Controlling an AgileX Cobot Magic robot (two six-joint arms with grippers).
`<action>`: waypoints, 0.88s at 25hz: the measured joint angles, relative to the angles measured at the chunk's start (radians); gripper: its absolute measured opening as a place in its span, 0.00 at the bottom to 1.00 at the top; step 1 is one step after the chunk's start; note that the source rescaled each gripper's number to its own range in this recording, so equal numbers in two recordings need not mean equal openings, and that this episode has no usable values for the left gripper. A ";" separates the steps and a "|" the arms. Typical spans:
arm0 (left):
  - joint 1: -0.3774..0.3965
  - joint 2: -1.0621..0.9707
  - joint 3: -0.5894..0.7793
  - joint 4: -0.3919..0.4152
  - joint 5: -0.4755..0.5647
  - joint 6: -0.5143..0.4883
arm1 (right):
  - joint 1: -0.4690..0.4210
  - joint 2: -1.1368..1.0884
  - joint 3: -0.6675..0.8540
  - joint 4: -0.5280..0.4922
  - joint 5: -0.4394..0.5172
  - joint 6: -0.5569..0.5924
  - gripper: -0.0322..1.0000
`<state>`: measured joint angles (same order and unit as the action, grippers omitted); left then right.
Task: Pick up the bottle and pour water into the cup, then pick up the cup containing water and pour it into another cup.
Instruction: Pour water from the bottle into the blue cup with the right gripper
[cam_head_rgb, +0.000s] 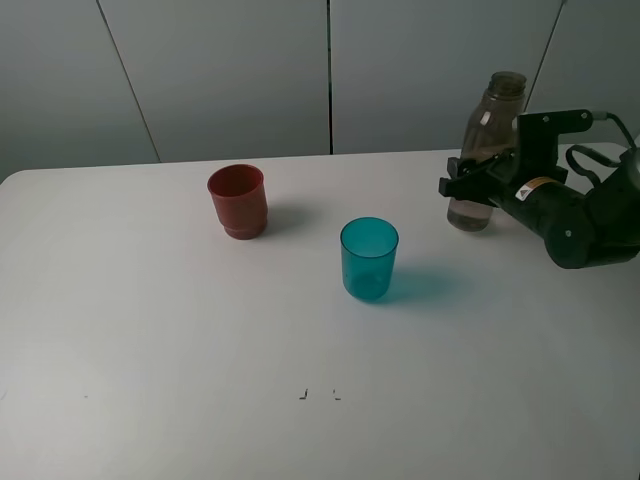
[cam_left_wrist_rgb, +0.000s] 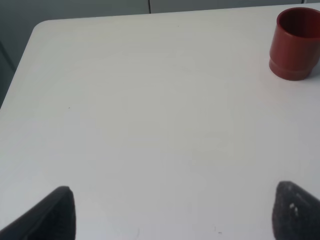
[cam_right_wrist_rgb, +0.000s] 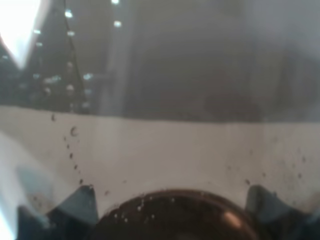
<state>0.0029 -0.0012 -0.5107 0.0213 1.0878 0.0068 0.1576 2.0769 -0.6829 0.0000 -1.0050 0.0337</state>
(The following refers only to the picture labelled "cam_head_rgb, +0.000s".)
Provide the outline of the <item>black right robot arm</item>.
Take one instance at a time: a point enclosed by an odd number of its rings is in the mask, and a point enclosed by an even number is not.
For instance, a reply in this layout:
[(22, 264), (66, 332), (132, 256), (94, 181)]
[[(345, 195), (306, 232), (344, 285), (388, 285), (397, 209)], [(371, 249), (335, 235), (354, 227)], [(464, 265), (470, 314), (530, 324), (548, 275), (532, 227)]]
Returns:
[(566, 185), (558, 148), (509, 149), (475, 164), (448, 159), (439, 181), (444, 197), (495, 206), (544, 241), (553, 262), (582, 269), (627, 262), (639, 254), (639, 149), (617, 161), (581, 145), (566, 152), (570, 171), (592, 188), (582, 194)]

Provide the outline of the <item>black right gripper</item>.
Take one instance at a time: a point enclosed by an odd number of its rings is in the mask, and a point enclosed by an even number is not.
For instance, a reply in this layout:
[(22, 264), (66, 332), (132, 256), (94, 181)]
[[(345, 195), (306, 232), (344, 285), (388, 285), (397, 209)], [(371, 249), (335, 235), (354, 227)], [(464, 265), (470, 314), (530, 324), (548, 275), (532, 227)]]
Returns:
[(494, 203), (537, 235), (546, 235), (566, 210), (583, 202), (583, 195), (566, 185), (565, 168), (537, 162), (527, 170), (514, 152), (484, 160), (449, 157), (447, 173), (450, 178), (439, 180), (441, 196)]

